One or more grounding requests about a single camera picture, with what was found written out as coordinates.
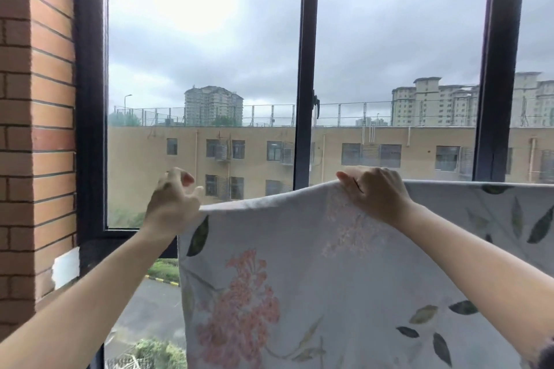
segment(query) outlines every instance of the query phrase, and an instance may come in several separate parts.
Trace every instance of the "floral fabric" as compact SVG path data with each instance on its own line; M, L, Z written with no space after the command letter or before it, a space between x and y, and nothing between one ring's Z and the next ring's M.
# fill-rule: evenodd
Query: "floral fabric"
M552 274L552 188L408 190ZM203 207L178 244L190 369L527 367L432 260L336 182Z

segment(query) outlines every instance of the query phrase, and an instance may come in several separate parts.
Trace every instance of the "person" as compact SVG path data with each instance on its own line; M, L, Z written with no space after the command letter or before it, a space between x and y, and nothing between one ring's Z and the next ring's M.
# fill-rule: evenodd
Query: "person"
M395 171L337 172L359 208L425 251L537 369L554 368L554 279L413 202ZM0 369L86 368L152 263L198 213L203 188L174 168L158 182L144 225L89 274L0 344Z

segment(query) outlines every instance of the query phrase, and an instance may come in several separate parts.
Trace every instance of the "gray pavement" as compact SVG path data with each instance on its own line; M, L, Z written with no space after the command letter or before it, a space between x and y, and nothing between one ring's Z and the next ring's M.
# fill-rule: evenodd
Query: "gray pavement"
M169 340L185 348L180 288L145 279L108 337L105 358L120 356L143 338Z

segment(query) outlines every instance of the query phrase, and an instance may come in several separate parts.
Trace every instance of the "curb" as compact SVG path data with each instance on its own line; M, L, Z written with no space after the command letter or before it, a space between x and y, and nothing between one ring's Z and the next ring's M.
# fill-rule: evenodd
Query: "curb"
M163 280L163 279L159 279L157 277L154 277L154 276L149 276L148 274L144 276L145 279L150 279L150 280L156 280L156 282L162 282L162 283L166 283L166 284L170 284L171 286L178 286L180 287L181 285L177 282L170 282L169 280Z

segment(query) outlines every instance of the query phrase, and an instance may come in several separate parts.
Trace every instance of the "brick wall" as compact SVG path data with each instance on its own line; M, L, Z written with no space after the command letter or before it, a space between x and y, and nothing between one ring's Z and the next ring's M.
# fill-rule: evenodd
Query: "brick wall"
M0 341L75 246L73 0L0 0Z

